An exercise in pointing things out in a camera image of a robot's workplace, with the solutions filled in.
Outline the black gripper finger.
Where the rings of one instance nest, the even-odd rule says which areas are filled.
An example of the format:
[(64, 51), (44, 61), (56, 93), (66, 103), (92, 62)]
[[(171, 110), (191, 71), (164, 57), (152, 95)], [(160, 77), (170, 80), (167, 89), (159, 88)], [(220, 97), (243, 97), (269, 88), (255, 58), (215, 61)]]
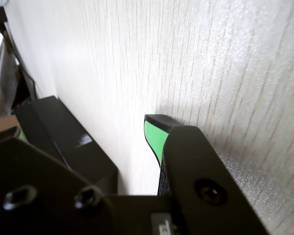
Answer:
[(99, 188), (16, 131), (0, 132), (0, 235), (115, 235)]
[(161, 114), (144, 117), (182, 235), (265, 235), (267, 230), (202, 131)]

